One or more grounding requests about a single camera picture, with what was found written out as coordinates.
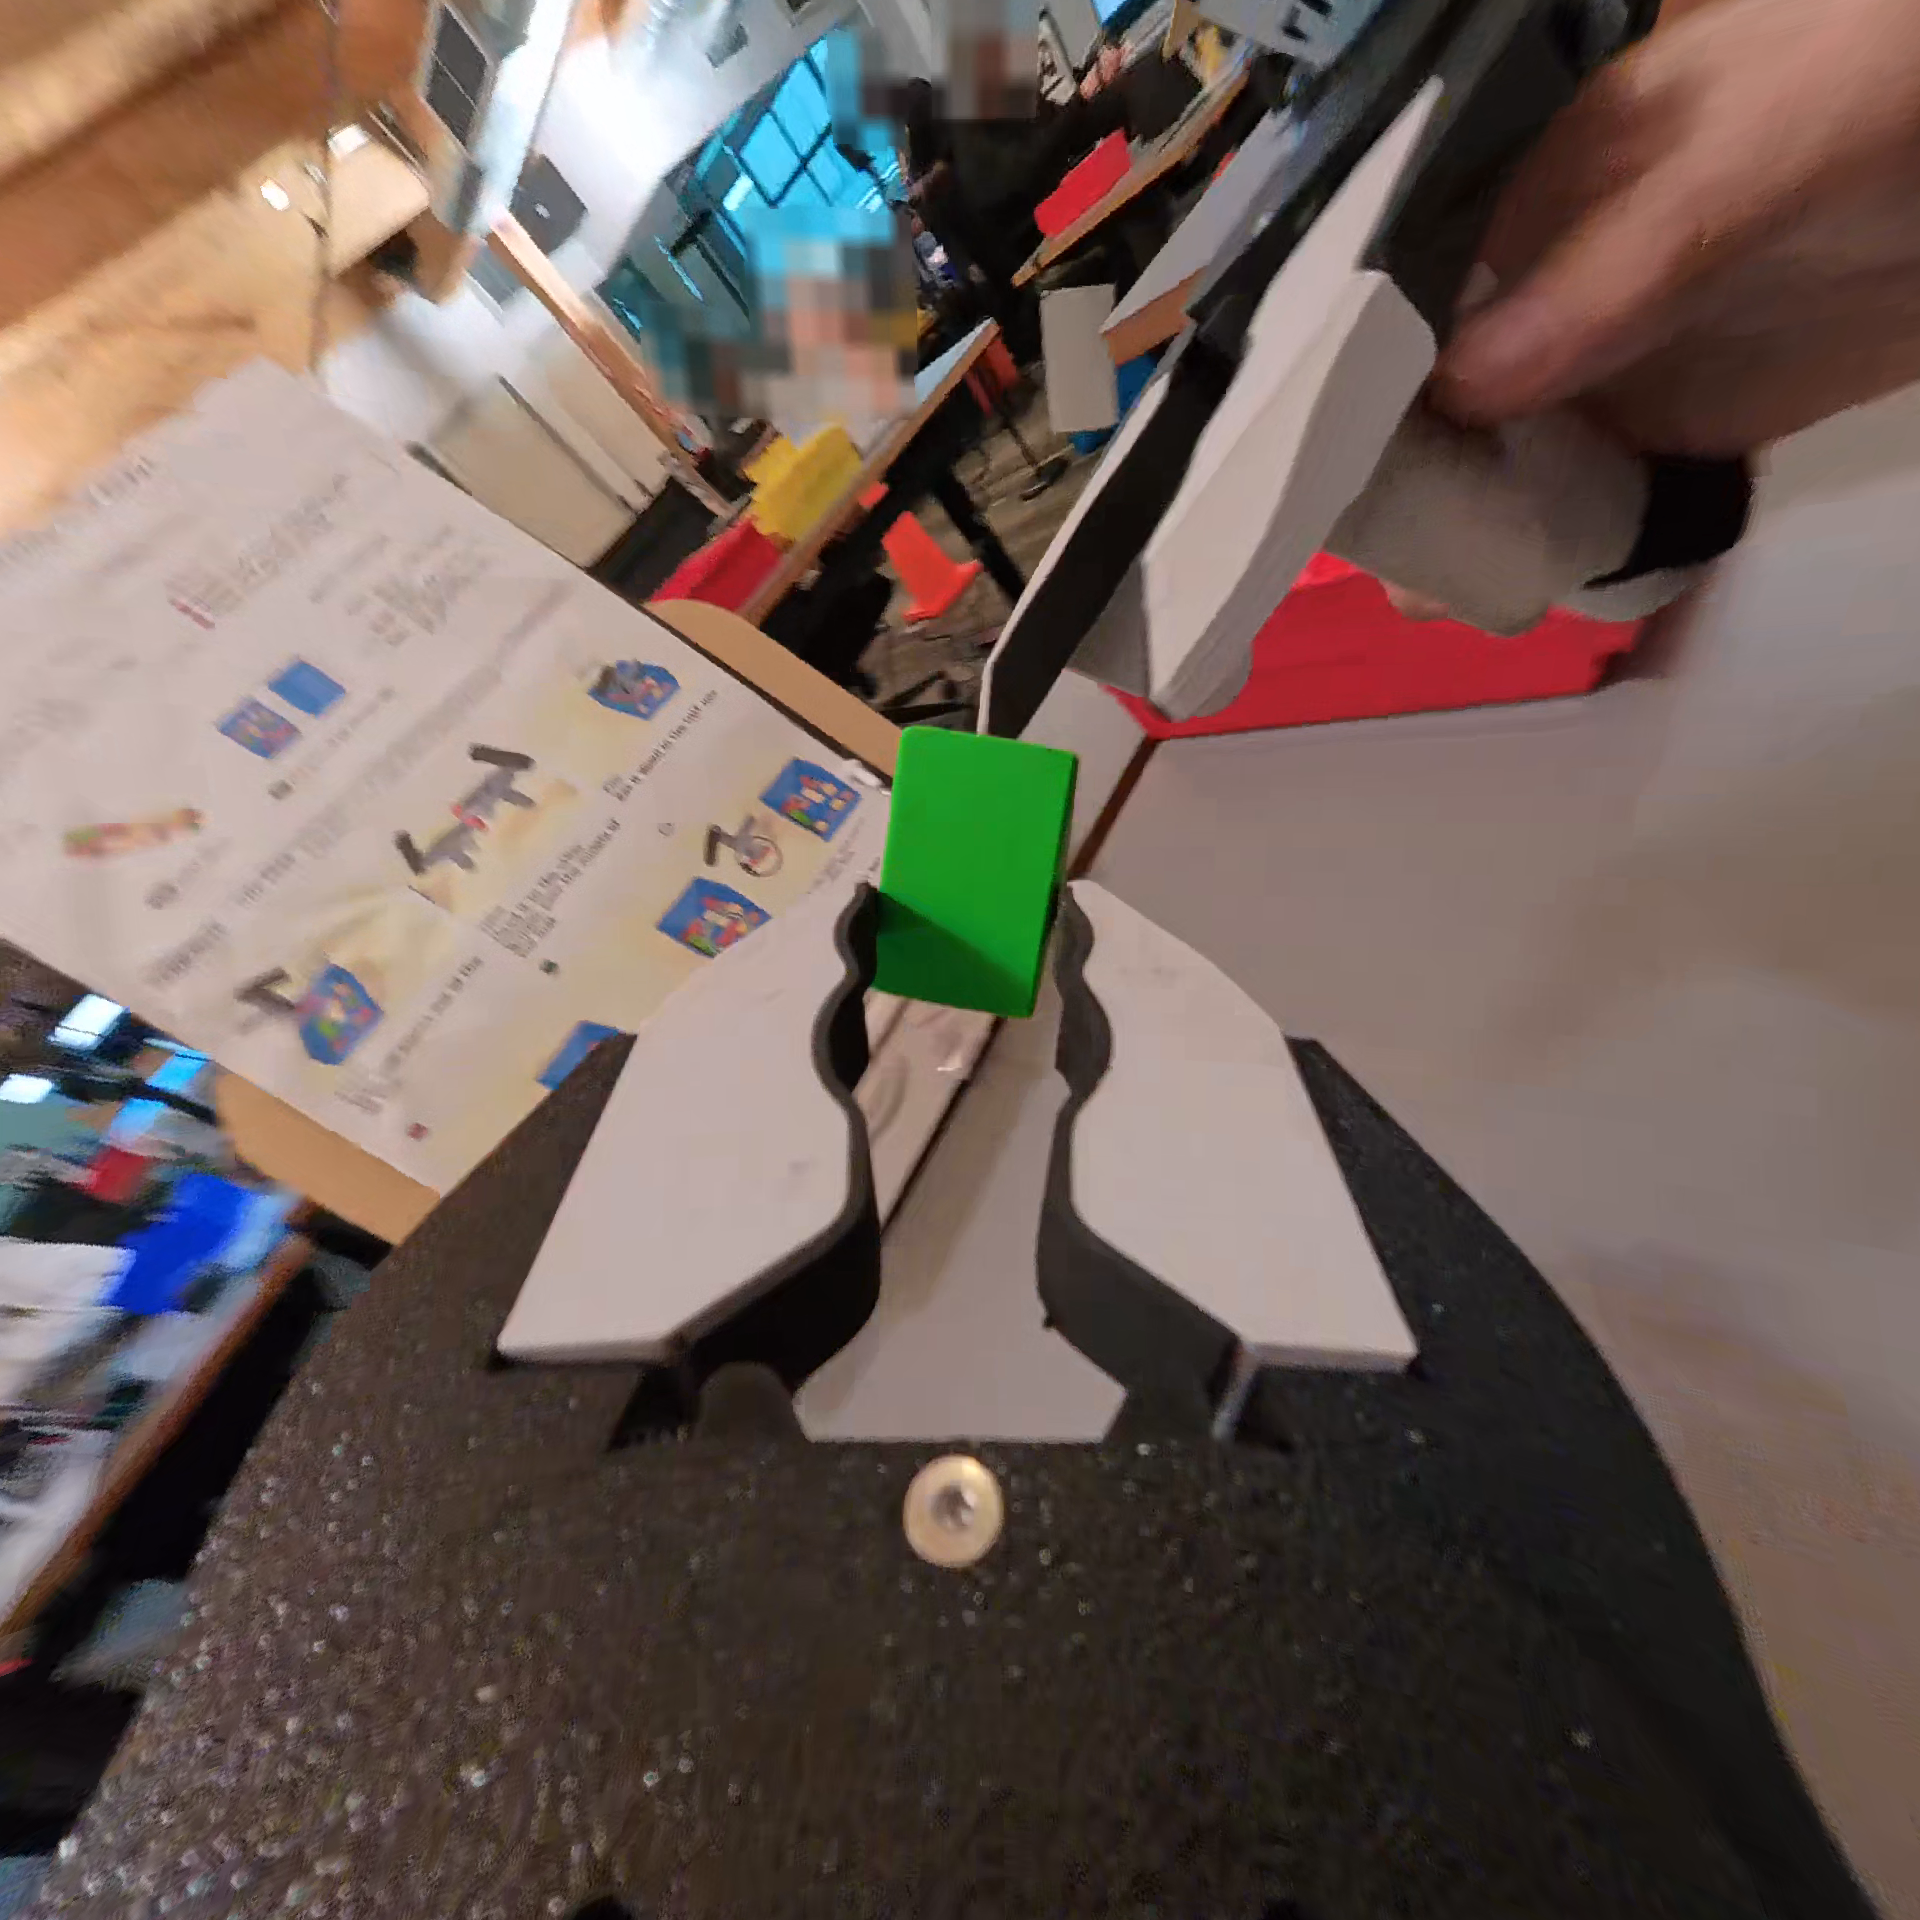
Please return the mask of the grey panel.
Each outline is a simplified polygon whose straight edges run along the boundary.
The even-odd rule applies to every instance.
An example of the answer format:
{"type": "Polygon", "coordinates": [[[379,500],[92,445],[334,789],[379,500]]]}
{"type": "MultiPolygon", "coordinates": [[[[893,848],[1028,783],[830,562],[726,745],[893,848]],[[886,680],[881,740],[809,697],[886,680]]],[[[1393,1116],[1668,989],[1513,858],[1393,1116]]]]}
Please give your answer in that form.
{"type": "Polygon", "coordinates": [[[1047,418],[1065,436],[1114,432],[1117,372],[1105,340],[1115,291],[1108,282],[1060,284],[1039,295],[1039,348],[1047,418]]]}

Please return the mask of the instruction sheet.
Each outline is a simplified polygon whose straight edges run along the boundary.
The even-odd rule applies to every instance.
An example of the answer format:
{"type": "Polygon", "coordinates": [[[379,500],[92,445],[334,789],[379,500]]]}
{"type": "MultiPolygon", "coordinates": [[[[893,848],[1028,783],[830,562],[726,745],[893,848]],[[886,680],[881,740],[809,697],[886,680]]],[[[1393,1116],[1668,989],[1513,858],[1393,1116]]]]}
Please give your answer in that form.
{"type": "Polygon", "coordinates": [[[3,559],[5,941],[449,1193],[882,785],[251,363],[3,559]]]}

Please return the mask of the wooden board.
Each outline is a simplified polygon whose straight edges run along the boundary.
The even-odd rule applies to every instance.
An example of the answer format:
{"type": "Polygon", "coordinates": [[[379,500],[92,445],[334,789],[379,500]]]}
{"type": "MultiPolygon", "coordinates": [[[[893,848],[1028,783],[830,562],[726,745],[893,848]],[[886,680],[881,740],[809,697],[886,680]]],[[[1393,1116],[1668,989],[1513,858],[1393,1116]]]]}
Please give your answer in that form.
{"type": "MultiPolygon", "coordinates": [[[[791,657],[747,618],[697,601],[653,601],[643,616],[678,635],[687,651],[726,681],[821,738],[835,756],[858,761],[878,783],[892,783],[901,728],[791,657]]],[[[436,1189],[409,1180],[243,1074],[217,1071],[212,1090],[215,1113],[236,1157],[294,1189],[306,1211],[322,1209],[374,1240],[404,1242],[442,1202],[436,1189]]]]}

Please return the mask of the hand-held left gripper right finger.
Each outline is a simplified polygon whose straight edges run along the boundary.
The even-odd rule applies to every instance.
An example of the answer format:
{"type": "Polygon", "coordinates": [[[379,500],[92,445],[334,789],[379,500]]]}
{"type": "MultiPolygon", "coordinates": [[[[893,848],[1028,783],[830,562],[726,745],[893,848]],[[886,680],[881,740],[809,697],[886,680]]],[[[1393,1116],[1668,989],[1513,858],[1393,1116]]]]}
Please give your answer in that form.
{"type": "Polygon", "coordinates": [[[1273,1373],[1404,1376],[1417,1335],[1266,1008],[1091,880],[1053,981],[1047,1328],[1169,1429],[1241,1429],[1273,1373]]]}

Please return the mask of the person's right hand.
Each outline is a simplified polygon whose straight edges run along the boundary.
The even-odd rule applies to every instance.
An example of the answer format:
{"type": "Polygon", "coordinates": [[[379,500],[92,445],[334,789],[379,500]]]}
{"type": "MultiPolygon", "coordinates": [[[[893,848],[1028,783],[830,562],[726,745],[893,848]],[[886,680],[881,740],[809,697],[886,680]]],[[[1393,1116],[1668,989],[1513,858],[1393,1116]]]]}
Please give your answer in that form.
{"type": "Polygon", "coordinates": [[[1918,5],[1665,12],[1509,179],[1431,404],[1758,452],[1916,381],[1918,5]]]}

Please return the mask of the green block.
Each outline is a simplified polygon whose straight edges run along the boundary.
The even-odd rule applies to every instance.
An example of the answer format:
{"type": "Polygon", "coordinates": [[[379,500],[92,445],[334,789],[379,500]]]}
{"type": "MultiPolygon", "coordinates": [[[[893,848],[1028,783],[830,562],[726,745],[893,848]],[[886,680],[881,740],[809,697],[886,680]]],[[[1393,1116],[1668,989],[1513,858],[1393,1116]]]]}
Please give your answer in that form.
{"type": "Polygon", "coordinates": [[[1079,759],[1026,738],[899,738],[871,988],[1030,1018],[1065,880],[1079,759]]]}

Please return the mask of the orange traffic cone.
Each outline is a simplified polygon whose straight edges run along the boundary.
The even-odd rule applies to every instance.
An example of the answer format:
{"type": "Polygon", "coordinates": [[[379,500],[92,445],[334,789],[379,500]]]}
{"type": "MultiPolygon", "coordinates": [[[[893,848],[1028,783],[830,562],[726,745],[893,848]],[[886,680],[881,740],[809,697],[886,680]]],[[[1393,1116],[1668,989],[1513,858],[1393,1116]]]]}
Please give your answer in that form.
{"type": "Polygon", "coordinates": [[[983,571],[978,561],[946,553],[914,512],[901,512],[881,545],[903,595],[903,621],[913,627],[946,618],[983,571]]]}

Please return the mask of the yellow box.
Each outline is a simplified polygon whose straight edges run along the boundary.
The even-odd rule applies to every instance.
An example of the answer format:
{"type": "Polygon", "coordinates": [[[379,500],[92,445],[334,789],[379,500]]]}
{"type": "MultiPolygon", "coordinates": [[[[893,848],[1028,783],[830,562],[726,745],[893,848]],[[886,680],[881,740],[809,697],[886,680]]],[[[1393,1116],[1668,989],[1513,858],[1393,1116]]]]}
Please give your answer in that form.
{"type": "Polygon", "coordinates": [[[753,484],[747,520],[761,538],[793,547],[852,489],[862,464],[862,445],[838,421],[802,440],[773,434],[740,464],[753,484]]]}

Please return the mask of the red box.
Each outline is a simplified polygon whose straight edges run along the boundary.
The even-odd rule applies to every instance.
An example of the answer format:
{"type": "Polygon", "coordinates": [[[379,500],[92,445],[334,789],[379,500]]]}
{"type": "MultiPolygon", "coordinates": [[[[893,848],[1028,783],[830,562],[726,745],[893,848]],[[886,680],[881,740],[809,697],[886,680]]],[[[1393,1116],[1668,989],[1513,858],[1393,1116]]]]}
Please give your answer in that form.
{"type": "Polygon", "coordinates": [[[1129,135],[1114,131],[1105,135],[1035,205],[1035,229],[1043,237],[1057,237],[1074,226],[1093,205],[1102,203],[1134,168],[1129,135]]]}

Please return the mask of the red plastic bin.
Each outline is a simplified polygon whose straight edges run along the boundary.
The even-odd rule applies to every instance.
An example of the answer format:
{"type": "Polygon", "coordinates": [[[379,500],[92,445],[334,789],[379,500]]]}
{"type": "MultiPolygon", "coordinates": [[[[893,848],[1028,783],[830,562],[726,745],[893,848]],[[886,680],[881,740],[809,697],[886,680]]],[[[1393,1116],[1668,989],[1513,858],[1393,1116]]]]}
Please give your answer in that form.
{"type": "Polygon", "coordinates": [[[1227,706],[1172,723],[1134,695],[1110,695],[1156,740],[1545,704],[1594,693],[1638,635],[1636,619],[1565,610],[1518,639],[1453,619],[1412,619],[1374,576],[1316,555],[1261,627],[1251,676],[1227,706]]]}

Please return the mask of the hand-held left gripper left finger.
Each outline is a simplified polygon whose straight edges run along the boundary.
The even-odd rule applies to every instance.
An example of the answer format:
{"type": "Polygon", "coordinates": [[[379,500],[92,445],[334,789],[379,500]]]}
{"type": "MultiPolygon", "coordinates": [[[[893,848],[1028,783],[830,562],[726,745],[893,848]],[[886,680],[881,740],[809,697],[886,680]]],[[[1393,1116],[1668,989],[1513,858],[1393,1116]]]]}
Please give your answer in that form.
{"type": "Polygon", "coordinates": [[[510,1362],[633,1360],[802,1386],[881,1297],[867,989],[878,895],[815,895],[637,1034],[495,1337],[510,1362]]]}

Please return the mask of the wooden work table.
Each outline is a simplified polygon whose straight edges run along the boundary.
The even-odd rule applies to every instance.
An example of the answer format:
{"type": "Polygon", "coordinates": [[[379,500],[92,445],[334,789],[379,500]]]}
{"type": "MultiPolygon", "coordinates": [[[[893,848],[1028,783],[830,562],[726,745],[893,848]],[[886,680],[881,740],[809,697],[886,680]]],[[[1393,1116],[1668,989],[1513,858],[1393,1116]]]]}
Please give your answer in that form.
{"type": "Polygon", "coordinates": [[[874,509],[867,493],[889,481],[899,463],[913,450],[933,424],[940,421],[949,399],[959,391],[975,362],[999,340],[997,320],[983,320],[959,336],[946,353],[917,372],[910,408],[889,425],[876,432],[862,456],[862,467],[823,509],[823,515],[793,543],[779,564],[754,588],[740,618],[759,627],[796,588],[804,585],[819,569],[828,545],[846,535],[874,509]]]}
{"type": "Polygon", "coordinates": [[[1071,203],[1071,220],[1058,231],[1044,231],[1039,245],[1012,275],[1012,285],[1030,284],[1044,267],[1053,266],[1070,252],[1079,249],[1105,221],[1129,209],[1147,189],[1172,176],[1177,170],[1199,154],[1213,129],[1229,114],[1251,82],[1251,61],[1234,59],[1221,72],[1215,82],[1204,88],[1196,101],[1185,109],[1181,119],[1166,129],[1141,148],[1127,154],[1129,165],[1122,176],[1107,183],[1094,199],[1083,197],[1071,203]]]}

